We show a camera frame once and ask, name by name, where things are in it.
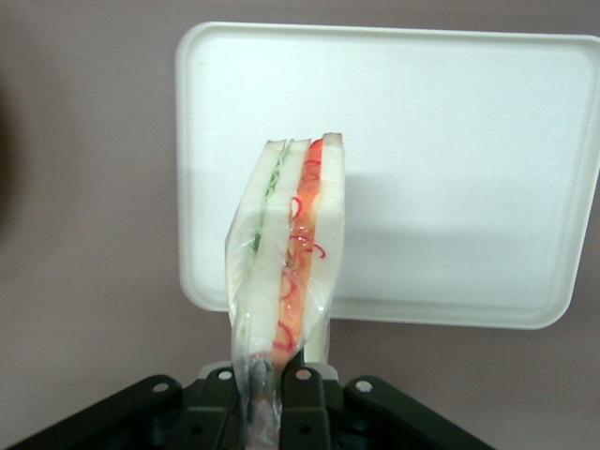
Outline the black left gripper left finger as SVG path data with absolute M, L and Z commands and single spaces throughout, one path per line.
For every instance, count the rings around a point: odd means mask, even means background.
M 13 449 L 242 449 L 230 367 L 204 367 L 184 387 L 154 375 L 11 446 Z

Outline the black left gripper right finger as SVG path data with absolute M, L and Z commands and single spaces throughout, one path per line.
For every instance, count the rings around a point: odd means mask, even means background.
M 491 447 L 375 376 L 341 385 L 333 367 L 289 364 L 281 387 L 281 449 Z

